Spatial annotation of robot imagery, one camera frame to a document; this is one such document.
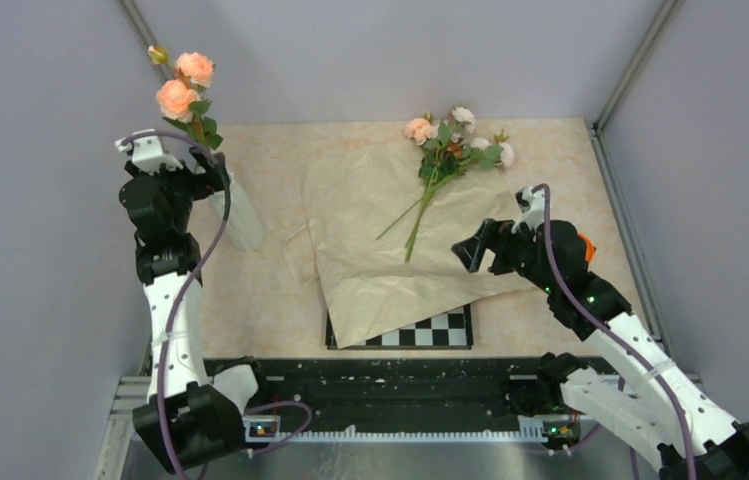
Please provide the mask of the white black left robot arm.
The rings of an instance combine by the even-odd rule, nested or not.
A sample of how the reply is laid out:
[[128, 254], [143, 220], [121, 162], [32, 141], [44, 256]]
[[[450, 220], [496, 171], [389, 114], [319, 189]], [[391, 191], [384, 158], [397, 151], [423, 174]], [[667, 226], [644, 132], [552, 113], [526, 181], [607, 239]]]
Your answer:
[[198, 170], [169, 154], [157, 138], [123, 147], [130, 180], [119, 200], [136, 228], [136, 270], [151, 313], [151, 382], [145, 405], [132, 412], [141, 440], [170, 474], [206, 468], [245, 447], [245, 412], [269, 404], [270, 386], [244, 359], [208, 373], [199, 303], [208, 260], [189, 232], [193, 204], [221, 209], [215, 248], [230, 215], [231, 182], [220, 154], [192, 149]]

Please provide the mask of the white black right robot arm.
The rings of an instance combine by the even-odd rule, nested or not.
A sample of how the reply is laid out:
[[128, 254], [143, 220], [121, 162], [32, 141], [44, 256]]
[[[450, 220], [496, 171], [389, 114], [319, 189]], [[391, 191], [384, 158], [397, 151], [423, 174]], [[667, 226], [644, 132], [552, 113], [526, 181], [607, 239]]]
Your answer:
[[633, 391], [604, 383], [579, 357], [548, 353], [537, 370], [536, 397], [544, 409], [586, 414], [662, 479], [749, 479], [749, 421], [719, 407], [665, 353], [631, 304], [591, 270], [595, 248], [571, 223], [531, 228], [486, 219], [451, 250], [470, 273], [492, 252], [490, 273], [516, 273], [542, 290], [554, 318]]

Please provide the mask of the orange kraft wrapping paper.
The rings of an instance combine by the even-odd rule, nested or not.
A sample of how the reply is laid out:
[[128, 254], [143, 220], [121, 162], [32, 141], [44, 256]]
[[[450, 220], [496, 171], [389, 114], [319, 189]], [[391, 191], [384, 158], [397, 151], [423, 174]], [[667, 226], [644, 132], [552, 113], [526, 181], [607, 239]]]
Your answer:
[[501, 172], [456, 178], [420, 214], [420, 160], [419, 148], [398, 141], [325, 157], [305, 170], [308, 233], [340, 348], [531, 287], [516, 274], [470, 274], [451, 250], [486, 218], [519, 217]]

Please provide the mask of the white rose flower stem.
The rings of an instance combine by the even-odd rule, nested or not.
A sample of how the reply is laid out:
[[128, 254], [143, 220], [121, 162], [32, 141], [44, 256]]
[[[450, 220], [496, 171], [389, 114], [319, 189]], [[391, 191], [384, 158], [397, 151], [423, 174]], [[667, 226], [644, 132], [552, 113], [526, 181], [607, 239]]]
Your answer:
[[455, 146], [451, 148], [451, 151], [456, 154], [457, 170], [444, 185], [437, 188], [433, 199], [439, 190], [472, 170], [506, 169], [515, 160], [515, 151], [509, 142], [510, 136], [505, 130], [500, 130], [491, 138], [484, 138], [476, 134], [477, 119], [472, 110], [457, 105], [449, 112], [451, 111], [454, 111], [454, 117], [461, 123], [459, 140], [461, 148], [459, 150]]

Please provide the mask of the orange rose flower stem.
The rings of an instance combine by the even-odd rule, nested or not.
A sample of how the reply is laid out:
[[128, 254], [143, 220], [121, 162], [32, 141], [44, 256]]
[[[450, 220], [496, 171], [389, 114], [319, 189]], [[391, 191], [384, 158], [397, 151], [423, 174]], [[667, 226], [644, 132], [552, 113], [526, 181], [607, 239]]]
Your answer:
[[208, 115], [212, 101], [206, 97], [215, 62], [200, 52], [185, 52], [172, 59], [158, 45], [149, 46], [147, 55], [152, 64], [173, 75], [155, 94], [163, 119], [197, 143], [217, 151], [224, 138], [218, 133], [217, 121]]

